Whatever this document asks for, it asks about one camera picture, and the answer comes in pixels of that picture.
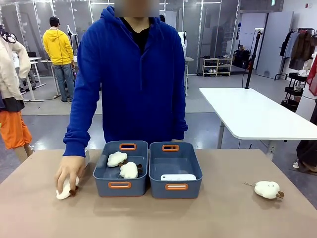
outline jeans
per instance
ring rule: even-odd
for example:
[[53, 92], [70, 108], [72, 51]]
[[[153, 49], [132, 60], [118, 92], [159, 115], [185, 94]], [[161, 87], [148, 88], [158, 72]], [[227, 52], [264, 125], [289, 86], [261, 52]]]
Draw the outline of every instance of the jeans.
[[65, 89], [65, 81], [68, 88], [69, 99], [72, 101], [74, 97], [74, 75], [71, 64], [54, 65], [55, 75], [58, 82], [58, 87], [61, 93], [61, 100], [67, 101], [67, 94]]

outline blue hoodie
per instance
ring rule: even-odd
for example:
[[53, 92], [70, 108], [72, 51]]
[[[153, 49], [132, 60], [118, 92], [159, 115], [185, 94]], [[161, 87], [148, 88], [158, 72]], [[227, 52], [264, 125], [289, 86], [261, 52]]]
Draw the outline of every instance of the blue hoodie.
[[102, 85], [106, 142], [183, 139], [185, 60], [174, 28], [153, 18], [144, 53], [114, 8], [104, 9], [78, 49], [79, 73], [64, 138], [64, 155], [85, 156]]

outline sheep plush toy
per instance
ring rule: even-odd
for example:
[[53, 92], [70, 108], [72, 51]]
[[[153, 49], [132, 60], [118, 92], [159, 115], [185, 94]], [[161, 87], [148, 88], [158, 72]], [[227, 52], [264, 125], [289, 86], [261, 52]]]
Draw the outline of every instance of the sheep plush toy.
[[283, 198], [284, 193], [279, 190], [276, 182], [260, 181], [255, 184], [254, 192], [267, 199]]
[[120, 151], [115, 152], [114, 154], [109, 155], [107, 166], [112, 168], [118, 166], [120, 163], [123, 163], [128, 158], [127, 153], [122, 153]]
[[139, 173], [142, 172], [142, 165], [136, 165], [133, 162], [127, 162], [126, 160], [123, 163], [119, 164], [120, 166], [120, 176], [124, 179], [136, 179], [139, 176]]
[[[77, 186], [78, 183], [79, 183], [79, 178], [76, 177], [76, 190], [78, 189], [78, 186]], [[65, 198], [68, 198], [70, 195], [75, 195], [75, 192], [70, 190], [69, 177], [67, 177], [64, 181], [63, 192], [60, 194], [58, 190], [56, 190], [56, 198], [58, 200], [63, 200]]]

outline hand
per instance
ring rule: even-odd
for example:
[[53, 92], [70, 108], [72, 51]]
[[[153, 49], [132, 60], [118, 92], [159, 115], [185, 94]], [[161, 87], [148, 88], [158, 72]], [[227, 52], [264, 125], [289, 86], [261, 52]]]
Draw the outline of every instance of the hand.
[[70, 189], [76, 190], [76, 177], [81, 177], [85, 169], [85, 158], [81, 156], [63, 156], [55, 174], [55, 185], [58, 192], [63, 192], [64, 181], [69, 175]]

